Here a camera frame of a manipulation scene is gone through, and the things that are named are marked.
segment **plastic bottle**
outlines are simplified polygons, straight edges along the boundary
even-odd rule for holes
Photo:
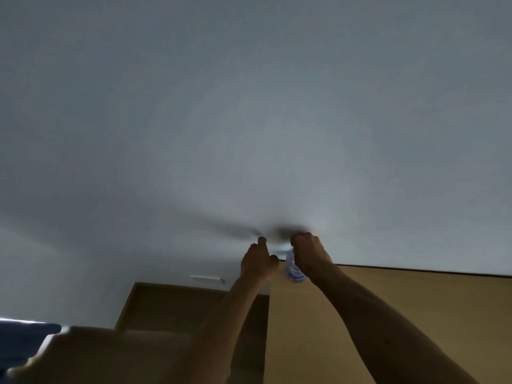
[[[306,279],[306,275],[302,273],[299,267],[295,264],[295,252],[293,248],[286,255],[286,273],[294,283],[300,283]]]

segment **forearm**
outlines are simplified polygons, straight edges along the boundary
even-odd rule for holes
[[[339,266],[323,264],[312,281],[342,317],[377,383],[475,383],[426,335]]]
[[[258,281],[240,277],[201,324],[192,343],[161,383],[224,384],[240,330],[258,289]]]

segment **beige wooden surface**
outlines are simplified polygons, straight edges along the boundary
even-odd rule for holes
[[[284,263],[270,287],[265,384],[373,383],[336,310]],[[512,279],[344,267],[481,383],[512,378]]]

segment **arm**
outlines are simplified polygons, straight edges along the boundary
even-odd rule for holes
[[[291,244],[296,264],[340,314],[377,383],[476,383],[416,326],[333,264],[318,237],[296,234]]]
[[[242,272],[227,296],[201,324],[192,343],[161,384],[225,384],[240,330],[260,287],[278,268],[266,239],[258,238],[242,260]]]

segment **blue curtain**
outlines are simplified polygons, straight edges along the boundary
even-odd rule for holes
[[[61,332],[55,323],[22,323],[0,320],[0,383],[7,383],[9,368],[25,365],[46,336]]]

